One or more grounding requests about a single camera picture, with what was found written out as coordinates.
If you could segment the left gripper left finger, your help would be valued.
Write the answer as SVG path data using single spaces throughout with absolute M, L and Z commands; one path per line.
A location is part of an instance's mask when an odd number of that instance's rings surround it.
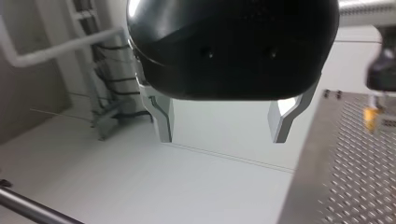
M 142 104 L 153 117 L 154 127 L 162 143 L 173 140 L 174 108 L 170 97 L 154 90 L 150 85 L 138 85 Z

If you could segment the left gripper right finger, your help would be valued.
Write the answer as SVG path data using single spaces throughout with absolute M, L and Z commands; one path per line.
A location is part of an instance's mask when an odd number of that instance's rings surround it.
M 274 143 L 287 141 L 293 121 L 310 106 L 317 86 L 318 82 L 296 97 L 271 102 L 267 121 Z

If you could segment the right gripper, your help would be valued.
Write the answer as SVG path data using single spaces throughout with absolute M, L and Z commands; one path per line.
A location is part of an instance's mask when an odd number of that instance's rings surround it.
M 381 48 L 367 69 L 366 86 L 374 91 L 396 92 L 396 28 L 395 26 L 377 27 L 381 34 Z M 373 92 L 368 95 L 368 104 L 363 109 L 366 130 L 374 133 L 379 115 L 385 111 L 386 94 Z

